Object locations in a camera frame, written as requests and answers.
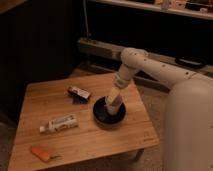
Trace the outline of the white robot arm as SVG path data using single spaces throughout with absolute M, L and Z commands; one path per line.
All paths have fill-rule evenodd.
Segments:
M 144 71 L 169 89 L 163 171 L 213 171 L 213 78 L 153 60 L 142 49 L 123 49 L 121 61 L 106 97 L 109 113 L 117 112 L 120 91 L 137 72 Z

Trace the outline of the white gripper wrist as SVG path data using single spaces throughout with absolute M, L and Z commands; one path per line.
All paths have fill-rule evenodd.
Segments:
M 109 95 L 106 97 L 106 102 L 108 105 L 117 106 L 121 103 L 120 89 L 126 88 L 129 85 L 130 81 L 131 77 L 129 75 L 115 75 L 114 85 L 116 87 L 112 87 Z

